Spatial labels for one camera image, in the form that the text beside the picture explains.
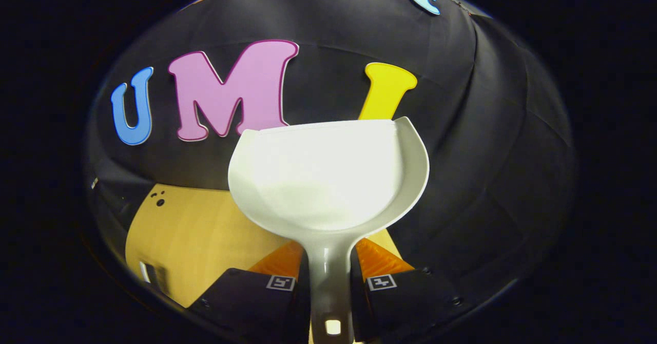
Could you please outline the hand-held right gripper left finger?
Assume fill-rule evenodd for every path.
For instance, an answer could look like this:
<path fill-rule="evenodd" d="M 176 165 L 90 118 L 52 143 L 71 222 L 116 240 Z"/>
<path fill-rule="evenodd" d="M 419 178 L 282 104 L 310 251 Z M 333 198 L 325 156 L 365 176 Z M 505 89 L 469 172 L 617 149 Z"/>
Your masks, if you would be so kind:
<path fill-rule="evenodd" d="M 188 309 L 225 341 L 309 342 L 308 283 L 305 251 L 289 241 L 249 269 L 227 269 Z"/>

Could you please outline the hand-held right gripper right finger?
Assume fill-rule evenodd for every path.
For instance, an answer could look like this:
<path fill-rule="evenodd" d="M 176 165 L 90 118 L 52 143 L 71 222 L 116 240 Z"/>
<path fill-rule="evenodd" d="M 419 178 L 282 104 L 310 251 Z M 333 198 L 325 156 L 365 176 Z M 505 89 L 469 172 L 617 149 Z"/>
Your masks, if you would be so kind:
<path fill-rule="evenodd" d="M 463 296 L 437 271 L 416 269 L 369 240 L 352 255 L 355 338 L 424 342 L 463 315 Z"/>

